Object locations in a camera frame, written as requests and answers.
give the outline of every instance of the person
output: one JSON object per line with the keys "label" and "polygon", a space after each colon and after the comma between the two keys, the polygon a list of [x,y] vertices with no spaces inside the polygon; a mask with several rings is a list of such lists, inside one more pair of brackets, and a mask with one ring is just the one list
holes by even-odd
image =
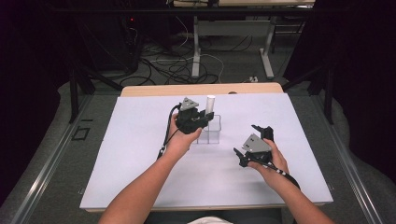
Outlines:
{"label": "person", "polygon": [[[171,118],[169,128],[169,135],[171,135],[171,137],[163,155],[113,199],[102,214],[99,220],[100,224],[145,223],[166,178],[177,162],[189,150],[191,143],[199,137],[202,131],[202,129],[199,128],[194,133],[184,134],[178,130],[176,118],[177,114],[174,114]],[[272,148],[273,164],[279,169],[289,173],[287,161],[278,150],[276,144],[267,139],[263,139],[263,141]],[[248,167],[257,170],[268,186],[284,200],[297,223],[333,223],[329,217],[310,202],[309,199],[284,176],[272,169],[265,168],[257,162],[251,161]],[[248,210],[238,211],[240,213],[248,212]],[[197,221],[196,223],[209,223],[209,221]]]}

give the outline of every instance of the white paper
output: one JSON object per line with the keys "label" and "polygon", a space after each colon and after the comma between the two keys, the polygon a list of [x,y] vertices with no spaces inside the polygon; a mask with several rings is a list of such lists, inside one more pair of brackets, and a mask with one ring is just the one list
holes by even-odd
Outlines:
{"label": "white paper", "polygon": [[[103,209],[155,162],[169,112],[185,96],[120,97],[100,147],[80,207]],[[205,105],[206,95],[187,96]],[[251,133],[251,125],[274,129],[275,142],[290,174],[314,203],[332,195],[286,93],[216,95],[221,115],[219,144],[193,144],[166,180],[153,209],[284,205],[260,174],[239,166],[233,152]]]}

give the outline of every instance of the hand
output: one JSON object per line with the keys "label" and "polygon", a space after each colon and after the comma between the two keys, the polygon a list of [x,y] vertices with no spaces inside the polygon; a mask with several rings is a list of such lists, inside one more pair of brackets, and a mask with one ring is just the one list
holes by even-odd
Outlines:
{"label": "hand", "polygon": [[[278,169],[283,170],[286,173],[289,173],[289,168],[288,168],[288,162],[285,160],[283,157],[282,153],[279,151],[277,148],[276,144],[268,139],[263,139],[265,143],[267,143],[271,147],[271,153],[273,157],[273,164],[276,166]],[[265,182],[272,188],[276,189],[278,188],[279,185],[282,185],[284,181],[289,181],[287,180],[284,176],[278,174],[275,170],[270,169],[270,168],[265,168],[261,164],[250,161],[247,166],[256,169],[262,177],[265,179]]]}
{"label": "hand", "polygon": [[179,160],[189,150],[191,143],[199,137],[202,128],[198,128],[194,133],[184,134],[177,129],[176,117],[177,114],[172,115],[168,134],[170,140],[163,155],[171,155]]}

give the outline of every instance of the table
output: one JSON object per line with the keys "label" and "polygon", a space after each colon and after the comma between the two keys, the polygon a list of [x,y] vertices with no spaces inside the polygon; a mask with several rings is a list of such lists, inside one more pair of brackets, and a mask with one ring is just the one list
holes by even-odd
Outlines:
{"label": "table", "polygon": [[[219,0],[216,7],[280,7],[313,5],[315,0]],[[196,1],[174,1],[175,7],[206,7],[206,3]],[[200,35],[251,35],[265,36],[264,48],[260,49],[262,64],[268,79],[274,78],[274,72],[268,58],[272,38],[275,33],[276,17],[269,21],[199,21],[194,16],[194,57],[192,77],[199,76],[201,49],[199,48]]]}
{"label": "table", "polygon": [[207,94],[217,97],[214,111],[222,120],[220,142],[191,145],[169,175],[153,211],[285,206],[255,170],[239,166],[233,152],[256,132],[251,124],[274,128],[291,174],[312,202],[332,202],[289,96],[276,83],[244,83],[125,88],[80,208],[104,211],[127,184],[155,162],[170,109],[185,96],[205,109]]}

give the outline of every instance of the forearm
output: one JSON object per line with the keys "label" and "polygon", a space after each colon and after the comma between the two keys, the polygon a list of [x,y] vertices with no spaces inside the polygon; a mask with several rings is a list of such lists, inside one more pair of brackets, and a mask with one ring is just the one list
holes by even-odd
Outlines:
{"label": "forearm", "polygon": [[99,223],[143,223],[177,160],[163,156],[123,189]]}
{"label": "forearm", "polygon": [[297,223],[333,223],[291,182],[286,181],[275,191],[285,201]]}

